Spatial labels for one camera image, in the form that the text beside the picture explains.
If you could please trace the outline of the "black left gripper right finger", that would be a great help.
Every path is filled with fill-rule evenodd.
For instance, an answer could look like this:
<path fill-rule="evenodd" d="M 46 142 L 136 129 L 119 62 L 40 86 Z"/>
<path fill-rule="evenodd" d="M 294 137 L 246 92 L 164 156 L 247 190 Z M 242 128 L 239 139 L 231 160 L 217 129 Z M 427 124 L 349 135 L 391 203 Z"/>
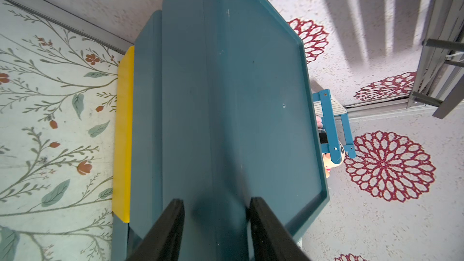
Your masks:
<path fill-rule="evenodd" d="M 307 261 L 265 200 L 251 198 L 249 216 L 256 261 Z"/>

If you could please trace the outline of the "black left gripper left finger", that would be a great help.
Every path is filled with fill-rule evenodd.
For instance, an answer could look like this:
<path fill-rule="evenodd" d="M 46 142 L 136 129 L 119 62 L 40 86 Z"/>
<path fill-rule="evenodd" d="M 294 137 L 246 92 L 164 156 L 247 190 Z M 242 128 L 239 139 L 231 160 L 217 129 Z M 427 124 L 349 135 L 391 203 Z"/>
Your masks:
<path fill-rule="evenodd" d="M 172 199 L 127 261 L 177 261 L 184 228 L 184 202 Z"/>

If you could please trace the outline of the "teal three-drawer cabinet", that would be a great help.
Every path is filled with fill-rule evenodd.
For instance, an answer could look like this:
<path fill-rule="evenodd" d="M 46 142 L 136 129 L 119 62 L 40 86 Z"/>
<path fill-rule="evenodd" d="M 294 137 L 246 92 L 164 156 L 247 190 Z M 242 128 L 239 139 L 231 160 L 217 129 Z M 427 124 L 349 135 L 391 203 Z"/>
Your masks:
<path fill-rule="evenodd" d="M 329 200 L 302 40 L 268 0 L 164 0 L 135 41 L 126 260 L 172 199 L 178 261 L 254 259 L 261 197 L 297 241 Z"/>

